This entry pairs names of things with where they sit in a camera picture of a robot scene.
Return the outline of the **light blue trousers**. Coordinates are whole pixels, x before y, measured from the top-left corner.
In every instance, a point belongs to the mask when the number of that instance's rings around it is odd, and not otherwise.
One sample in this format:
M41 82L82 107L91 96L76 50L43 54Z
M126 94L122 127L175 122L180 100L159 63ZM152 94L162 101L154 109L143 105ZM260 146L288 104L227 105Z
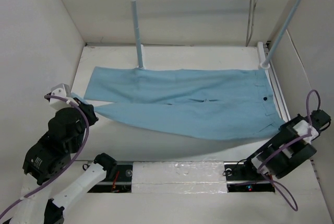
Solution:
M83 99L109 120L199 139L268 138L283 124L263 70L96 67Z

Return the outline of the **grey clothes hanger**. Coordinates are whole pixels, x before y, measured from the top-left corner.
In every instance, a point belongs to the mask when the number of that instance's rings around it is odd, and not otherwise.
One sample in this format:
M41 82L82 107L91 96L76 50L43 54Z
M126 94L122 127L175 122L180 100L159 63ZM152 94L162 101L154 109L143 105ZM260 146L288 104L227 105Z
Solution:
M248 21L247 21L247 31L246 31L246 41L245 46L248 47L254 33L255 24L255 10L258 0L249 0L248 8Z

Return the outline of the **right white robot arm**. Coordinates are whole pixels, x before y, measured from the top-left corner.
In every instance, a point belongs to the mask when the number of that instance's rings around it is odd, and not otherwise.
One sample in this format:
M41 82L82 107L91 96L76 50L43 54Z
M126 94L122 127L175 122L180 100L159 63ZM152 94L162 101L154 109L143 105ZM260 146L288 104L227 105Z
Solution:
M249 180L270 174L281 179L316 154L312 141L331 124L331 117L323 110L313 111L310 116L297 115L280 126L279 132L250 155L234 175Z

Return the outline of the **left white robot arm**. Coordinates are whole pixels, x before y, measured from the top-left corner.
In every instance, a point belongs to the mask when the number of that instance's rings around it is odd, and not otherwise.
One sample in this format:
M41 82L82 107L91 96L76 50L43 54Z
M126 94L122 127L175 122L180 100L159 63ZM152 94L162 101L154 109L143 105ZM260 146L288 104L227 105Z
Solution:
M1 213L4 217L17 208L6 223L63 223L65 214L90 189L116 176L117 161L101 153L72 184L50 196L51 184L74 163L88 140L90 127L98 121L92 105L78 98L56 99L66 107L57 110L47 132L28 150L22 167L21 197Z

